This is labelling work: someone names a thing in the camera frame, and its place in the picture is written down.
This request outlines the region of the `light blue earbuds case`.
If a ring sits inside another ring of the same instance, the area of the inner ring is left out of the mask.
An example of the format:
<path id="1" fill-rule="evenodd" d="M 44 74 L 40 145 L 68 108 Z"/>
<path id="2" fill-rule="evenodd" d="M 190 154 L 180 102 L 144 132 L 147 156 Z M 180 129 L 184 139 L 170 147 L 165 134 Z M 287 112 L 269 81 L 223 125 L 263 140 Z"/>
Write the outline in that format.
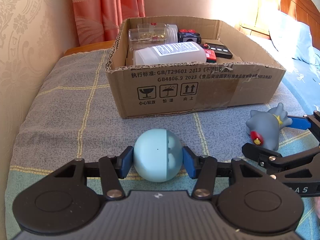
<path id="1" fill-rule="evenodd" d="M 136 140 L 133 164 L 142 178 L 156 183 L 169 181 L 178 174 L 182 163 L 182 144 L 171 131 L 150 129 Z"/>

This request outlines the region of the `red toy fire truck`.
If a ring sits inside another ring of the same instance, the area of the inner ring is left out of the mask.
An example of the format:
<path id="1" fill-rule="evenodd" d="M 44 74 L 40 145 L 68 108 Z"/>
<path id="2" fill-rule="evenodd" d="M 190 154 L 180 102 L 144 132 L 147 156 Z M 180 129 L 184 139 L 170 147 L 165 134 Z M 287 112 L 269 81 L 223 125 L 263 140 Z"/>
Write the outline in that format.
<path id="1" fill-rule="evenodd" d="M 206 54 L 207 62 L 209 63 L 215 63 L 216 62 L 216 55 L 215 51 L 213 51 L 208 44 L 202 44 L 202 48 L 204 49 L 204 52 Z"/>

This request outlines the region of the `black digital kitchen timer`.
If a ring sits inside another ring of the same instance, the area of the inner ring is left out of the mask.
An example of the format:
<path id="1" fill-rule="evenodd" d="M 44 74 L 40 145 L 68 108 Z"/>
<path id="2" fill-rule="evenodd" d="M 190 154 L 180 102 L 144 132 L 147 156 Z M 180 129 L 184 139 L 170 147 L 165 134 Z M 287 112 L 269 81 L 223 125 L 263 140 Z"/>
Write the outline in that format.
<path id="1" fill-rule="evenodd" d="M 204 49 L 210 49 L 215 52 L 216 57 L 221 57 L 225 59 L 231 59 L 233 54 L 231 51 L 223 44 L 215 44 L 215 43 L 204 43 Z"/>

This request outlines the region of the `clear plastic jar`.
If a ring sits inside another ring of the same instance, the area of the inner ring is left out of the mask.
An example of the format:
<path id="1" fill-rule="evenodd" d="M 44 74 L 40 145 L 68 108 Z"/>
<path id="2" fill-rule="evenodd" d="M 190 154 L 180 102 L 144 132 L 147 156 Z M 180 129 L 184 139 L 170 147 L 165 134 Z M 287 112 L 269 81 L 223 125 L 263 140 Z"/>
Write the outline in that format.
<path id="1" fill-rule="evenodd" d="M 129 51 L 178 42 L 175 28 L 140 28 L 128 31 Z"/>

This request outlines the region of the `grey shark figurine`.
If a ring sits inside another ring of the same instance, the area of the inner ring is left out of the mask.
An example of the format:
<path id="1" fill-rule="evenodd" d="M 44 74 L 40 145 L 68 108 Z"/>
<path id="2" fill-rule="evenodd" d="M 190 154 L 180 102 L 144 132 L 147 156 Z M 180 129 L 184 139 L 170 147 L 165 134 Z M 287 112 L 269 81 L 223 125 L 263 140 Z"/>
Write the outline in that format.
<path id="1" fill-rule="evenodd" d="M 281 130 L 292 124 L 292 119 L 287 116 L 283 103 L 268 111 L 250 111 L 250 118 L 246 121 L 246 131 L 254 145 L 267 150 L 277 151 Z"/>

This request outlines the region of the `grey checked blanket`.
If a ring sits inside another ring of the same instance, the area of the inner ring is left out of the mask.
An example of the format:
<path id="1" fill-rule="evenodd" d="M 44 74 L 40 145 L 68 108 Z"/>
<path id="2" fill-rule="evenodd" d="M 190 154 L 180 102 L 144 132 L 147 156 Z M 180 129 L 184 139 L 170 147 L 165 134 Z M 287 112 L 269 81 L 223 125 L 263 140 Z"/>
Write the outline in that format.
<path id="1" fill-rule="evenodd" d="M 20 230 L 12 204 L 21 191 L 77 157 L 96 162 L 118 155 L 149 129 L 168 129 L 195 154 L 220 162 L 242 158 L 252 106 L 123 119 L 108 85 L 107 57 L 107 50 L 63 57 L 35 97 L 13 147 L 5 190 L 8 238 Z"/>

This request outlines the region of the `open cardboard box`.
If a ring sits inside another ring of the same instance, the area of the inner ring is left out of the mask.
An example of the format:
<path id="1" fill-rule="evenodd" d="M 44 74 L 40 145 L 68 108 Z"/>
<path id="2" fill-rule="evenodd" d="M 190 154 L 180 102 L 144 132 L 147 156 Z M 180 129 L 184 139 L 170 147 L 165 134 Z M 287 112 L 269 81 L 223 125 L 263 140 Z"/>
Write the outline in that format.
<path id="1" fill-rule="evenodd" d="M 193 29 L 204 42 L 222 44 L 233 56 L 217 58 L 214 63 L 184 60 L 178 64 L 135 65 L 128 32 L 143 23 Z M 285 72 L 264 48 L 229 24 L 189 16 L 124 20 L 106 64 L 108 82 L 122 118 L 266 103 Z"/>

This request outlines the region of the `light blue pillow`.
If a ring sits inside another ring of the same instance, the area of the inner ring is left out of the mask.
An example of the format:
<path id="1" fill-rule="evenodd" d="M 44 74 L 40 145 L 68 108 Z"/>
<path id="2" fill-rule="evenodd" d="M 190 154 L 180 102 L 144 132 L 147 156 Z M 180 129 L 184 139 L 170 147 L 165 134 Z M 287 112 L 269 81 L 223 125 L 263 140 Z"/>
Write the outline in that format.
<path id="1" fill-rule="evenodd" d="M 269 33 L 277 51 L 319 67 L 319 50 L 312 44 L 311 30 L 307 24 L 277 10 L 271 17 Z"/>

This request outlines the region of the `white plastic bottle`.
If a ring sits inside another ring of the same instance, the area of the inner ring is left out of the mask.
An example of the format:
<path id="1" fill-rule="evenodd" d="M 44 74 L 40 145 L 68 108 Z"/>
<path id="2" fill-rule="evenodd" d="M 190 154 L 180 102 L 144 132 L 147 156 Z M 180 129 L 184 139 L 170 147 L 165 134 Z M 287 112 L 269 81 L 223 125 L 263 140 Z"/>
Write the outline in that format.
<path id="1" fill-rule="evenodd" d="M 206 62 L 204 49 L 195 42 L 163 44 L 136 50 L 133 62 L 136 66 Z"/>

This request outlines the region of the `wooden headboard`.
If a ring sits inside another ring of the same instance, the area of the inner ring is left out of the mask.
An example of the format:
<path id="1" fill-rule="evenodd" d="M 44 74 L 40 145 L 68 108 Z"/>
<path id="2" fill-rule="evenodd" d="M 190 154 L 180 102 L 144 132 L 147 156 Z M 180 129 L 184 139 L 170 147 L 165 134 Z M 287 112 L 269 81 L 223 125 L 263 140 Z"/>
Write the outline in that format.
<path id="1" fill-rule="evenodd" d="M 313 46 L 319 48 L 319 10 L 311 0 L 258 0 L 255 26 L 267 30 L 274 12 L 281 11 L 310 27 Z"/>

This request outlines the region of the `wooden bedside table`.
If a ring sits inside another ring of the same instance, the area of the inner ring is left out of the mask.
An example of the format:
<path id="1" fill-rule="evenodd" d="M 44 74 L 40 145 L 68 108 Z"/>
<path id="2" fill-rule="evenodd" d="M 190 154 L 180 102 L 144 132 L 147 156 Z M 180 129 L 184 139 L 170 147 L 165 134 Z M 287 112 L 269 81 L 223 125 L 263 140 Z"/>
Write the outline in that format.
<path id="1" fill-rule="evenodd" d="M 79 46 L 79 47 L 68 49 L 64 53 L 64 56 L 68 56 L 76 53 L 86 53 L 86 52 L 101 50 L 101 49 L 110 49 L 113 46 L 113 44 L 114 44 L 114 40 Z"/>

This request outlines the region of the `dark blue toy cube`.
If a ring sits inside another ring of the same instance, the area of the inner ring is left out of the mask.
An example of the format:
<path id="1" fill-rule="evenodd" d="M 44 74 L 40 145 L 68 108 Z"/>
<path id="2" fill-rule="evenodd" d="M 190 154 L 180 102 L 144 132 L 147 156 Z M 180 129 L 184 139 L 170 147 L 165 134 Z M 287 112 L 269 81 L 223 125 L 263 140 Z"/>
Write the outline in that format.
<path id="1" fill-rule="evenodd" d="M 178 31 L 178 42 L 196 42 L 201 43 L 201 36 L 193 29 L 180 29 Z"/>

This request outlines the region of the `jar of yellow capsules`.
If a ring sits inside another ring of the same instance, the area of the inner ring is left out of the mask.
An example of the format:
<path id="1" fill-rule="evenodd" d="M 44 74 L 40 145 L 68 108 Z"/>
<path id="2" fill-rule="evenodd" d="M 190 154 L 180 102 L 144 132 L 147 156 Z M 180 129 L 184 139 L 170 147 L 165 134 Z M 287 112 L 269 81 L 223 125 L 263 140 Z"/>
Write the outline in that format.
<path id="1" fill-rule="evenodd" d="M 140 23 L 137 24 L 140 40 L 150 42 L 177 43 L 178 28 L 175 24 L 165 23 Z"/>

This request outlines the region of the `pink patterned curtain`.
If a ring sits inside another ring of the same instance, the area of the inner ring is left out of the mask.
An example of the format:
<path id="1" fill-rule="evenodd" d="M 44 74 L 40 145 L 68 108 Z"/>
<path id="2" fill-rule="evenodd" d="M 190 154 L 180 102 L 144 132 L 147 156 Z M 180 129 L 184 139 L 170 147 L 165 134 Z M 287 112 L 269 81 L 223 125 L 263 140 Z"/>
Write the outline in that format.
<path id="1" fill-rule="evenodd" d="M 123 20 L 144 17 L 144 0 L 72 0 L 81 46 L 114 40 Z"/>

